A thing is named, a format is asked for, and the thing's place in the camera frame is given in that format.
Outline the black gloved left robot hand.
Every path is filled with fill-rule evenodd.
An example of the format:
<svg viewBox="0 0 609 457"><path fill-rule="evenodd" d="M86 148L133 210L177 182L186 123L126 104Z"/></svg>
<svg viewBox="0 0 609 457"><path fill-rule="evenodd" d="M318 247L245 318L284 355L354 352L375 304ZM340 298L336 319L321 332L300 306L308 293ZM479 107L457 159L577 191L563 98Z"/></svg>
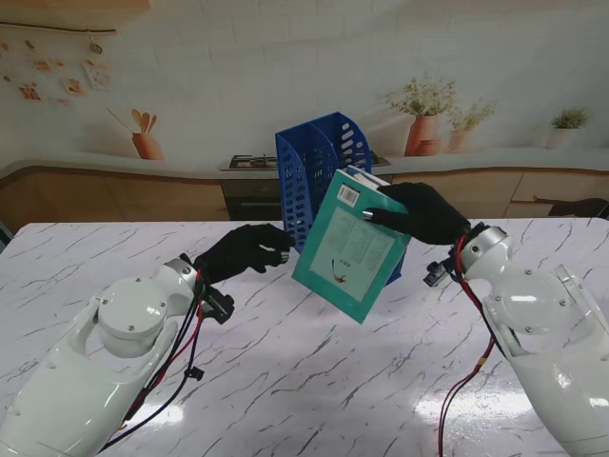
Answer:
<svg viewBox="0 0 609 457"><path fill-rule="evenodd" d="M210 284L237 276L248 268L265 273L267 267L285 262L294 241L282 229L270 224L243 225L231 230L194 260Z"/></svg>

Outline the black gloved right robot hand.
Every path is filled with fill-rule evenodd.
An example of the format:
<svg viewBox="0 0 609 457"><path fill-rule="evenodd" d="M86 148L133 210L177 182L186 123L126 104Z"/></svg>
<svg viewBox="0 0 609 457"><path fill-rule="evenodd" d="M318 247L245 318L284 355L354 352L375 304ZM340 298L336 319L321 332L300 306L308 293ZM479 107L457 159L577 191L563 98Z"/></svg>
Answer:
<svg viewBox="0 0 609 457"><path fill-rule="evenodd" d="M410 235L432 246L457 243L471 230L470 222L431 186L400 183L379 187L378 191L402 204L406 213L387 209L365 209L364 220Z"/></svg>

